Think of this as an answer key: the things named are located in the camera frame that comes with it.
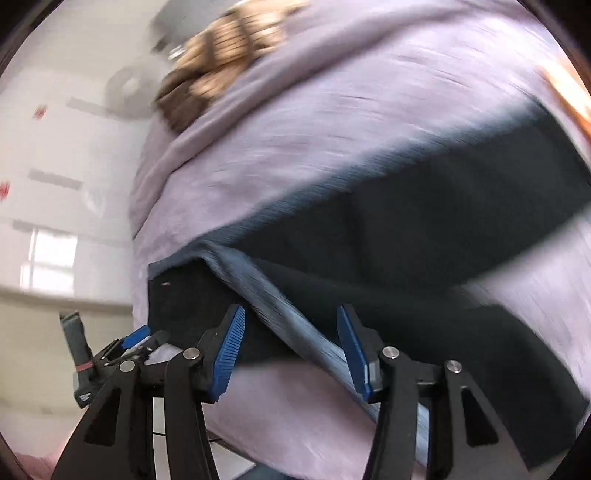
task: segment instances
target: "metal screw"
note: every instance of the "metal screw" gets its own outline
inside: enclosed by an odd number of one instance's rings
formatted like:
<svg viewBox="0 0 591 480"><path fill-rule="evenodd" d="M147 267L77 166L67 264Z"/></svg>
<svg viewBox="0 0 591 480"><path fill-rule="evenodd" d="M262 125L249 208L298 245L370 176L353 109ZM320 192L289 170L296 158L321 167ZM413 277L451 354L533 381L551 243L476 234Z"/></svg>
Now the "metal screw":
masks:
<svg viewBox="0 0 591 480"><path fill-rule="evenodd" d="M122 362L121 365L119 366L119 370L121 370L122 372L131 372L133 369L135 368L135 362L131 361L131 360L126 360L125 362Z"/></svg>
<svg viewBox="0 0 591 480"><path fill-rule="evenodd" d="M457 360L450 360L446 363L446 367L450 372L455 374L458 374L462 371L462 364Z"/></svg>
<svg viewBox="0 0 591 480"><path fill-rule="evenodd" d="M385 346L382 348L382 353L386 358L397 358L400 355L400 350L398 350L395 346Z"/></svg>
<svg viewBox="0 0 591 480"><path fill-rule="evenodd" d="M195 360L199 355L201 355L201 351L199 348L195 347L187 348L183 352L183 357L185 357L187 360Z"/></svg>

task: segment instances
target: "tiled floor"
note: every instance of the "tiled floor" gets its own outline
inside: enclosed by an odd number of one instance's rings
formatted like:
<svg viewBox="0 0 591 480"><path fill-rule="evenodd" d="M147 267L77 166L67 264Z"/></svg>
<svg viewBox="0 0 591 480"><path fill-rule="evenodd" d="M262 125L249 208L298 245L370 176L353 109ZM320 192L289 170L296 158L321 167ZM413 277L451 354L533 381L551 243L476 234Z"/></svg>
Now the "tiled floor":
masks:
<svg viewBox="0 0 591 480"><path fill-rule="evenodd" d="M0 287L131 302L127 199L150 119L112 114L105 86L168 72L151 52L164 3L64 0L0 77Z"/></svg>
<svg viewBox="0 0 591 480"><path fill-rule="evenodd" d="M126 305L131 302L127 198L150 120L122 119L105 85L123 68L158 82L170 69L151 21L165 0L64 0L0 77L0 291ZM80 416L73 365L53 307L0 298L4 356L0 430L21 453L45 455ZM131 329L129 315L86 316L93 348ZM162 402L156 432L164 433ZM159 480L170 478L154 436ZM252 466L212 445L221 480Z"/></svg>

